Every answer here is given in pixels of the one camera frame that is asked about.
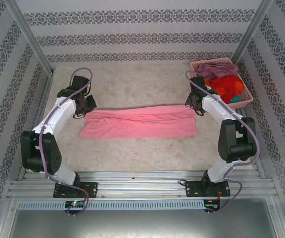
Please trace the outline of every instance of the patterned wallpaper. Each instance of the patterned wallpaper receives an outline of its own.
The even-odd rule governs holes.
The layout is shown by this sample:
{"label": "patterned wallpaper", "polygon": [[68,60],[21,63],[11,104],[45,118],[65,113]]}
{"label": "patterned wallpaper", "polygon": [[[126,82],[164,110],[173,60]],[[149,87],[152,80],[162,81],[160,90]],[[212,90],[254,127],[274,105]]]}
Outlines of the patterned wallpaper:
{"label": "patterned wallpaper", "polygon": [[16,180],[19,137],[36,120],[47,75],[0,0],[0,210],[7,183]]}
{"label": "patterned wallpaper", "polygon": [[20,0],[51,65],[231,56],[261,0]]}
{"label": "patterned wallpaper", "polygon": [[245,110],[259,127],[261,162],[285,212],[285,0],[273,2],[239,68],[254,97]]}

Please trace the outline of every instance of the pink towel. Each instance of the pink towel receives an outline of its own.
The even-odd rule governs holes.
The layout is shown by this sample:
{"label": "pink towel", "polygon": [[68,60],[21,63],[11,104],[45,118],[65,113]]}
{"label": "pink towel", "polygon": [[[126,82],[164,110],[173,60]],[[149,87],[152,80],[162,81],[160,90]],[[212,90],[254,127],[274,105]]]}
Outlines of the pink towel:
{"label": "pink towel", "polygon": [[184,105],[125,110],[94,109],[81,138],[179,137],[197,135],[194,110]]}

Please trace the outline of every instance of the beige carpet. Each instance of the beige carpet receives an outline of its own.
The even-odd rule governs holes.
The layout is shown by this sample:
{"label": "beige carpet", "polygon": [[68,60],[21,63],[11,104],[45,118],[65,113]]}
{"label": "beige carpet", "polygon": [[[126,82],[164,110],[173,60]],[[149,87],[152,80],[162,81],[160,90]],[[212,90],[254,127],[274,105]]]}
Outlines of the beige carpet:
{"label": "beige carpet", "polygon": [[[135,108],[184,104],[190,85],[186,65],[89,66],[91,93],[99,108]],[[77,67],[58,67],[46,113],[56,94],[69,84]],[[89,78],[87,71],[78,75]],[[208,169],[218,158],[219,126],[205,114],[196,116],[198,136],[180,138],[81,139],[83,119],[70,118],[58,146],[63,162],[74,171],[155,171]]]}

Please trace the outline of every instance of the teal object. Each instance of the teal object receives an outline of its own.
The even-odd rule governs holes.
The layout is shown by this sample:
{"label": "teal object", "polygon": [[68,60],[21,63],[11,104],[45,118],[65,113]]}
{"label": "teal object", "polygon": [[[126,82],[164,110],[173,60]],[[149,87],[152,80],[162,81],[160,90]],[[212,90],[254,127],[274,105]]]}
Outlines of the teal object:
{"label": "teal object", "polygon": [[237,102],[240,101],[240,100],[241,100],[240,95],[237,95],[236,97],[234,97],[234,98],[231,99],[230,103],[237,103]]}

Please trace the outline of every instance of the red cloth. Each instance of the red cloth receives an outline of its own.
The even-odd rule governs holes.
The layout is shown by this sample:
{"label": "red cloth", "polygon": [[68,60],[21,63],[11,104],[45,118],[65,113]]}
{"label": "red cloth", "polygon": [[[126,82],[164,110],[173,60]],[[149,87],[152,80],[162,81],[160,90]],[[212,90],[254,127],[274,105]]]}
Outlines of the red cloth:
{"label": "red cloth", "polygon": [[206,85],[216,90],[225,103],[241,94],[244,90],[243,81],[234,75],[224,76],[206,81]]}
{"label": "red cloth", "polygon": [[184,105],[125,110],[94,109],[81,138],[179,137],[197,135],[195,111]]}

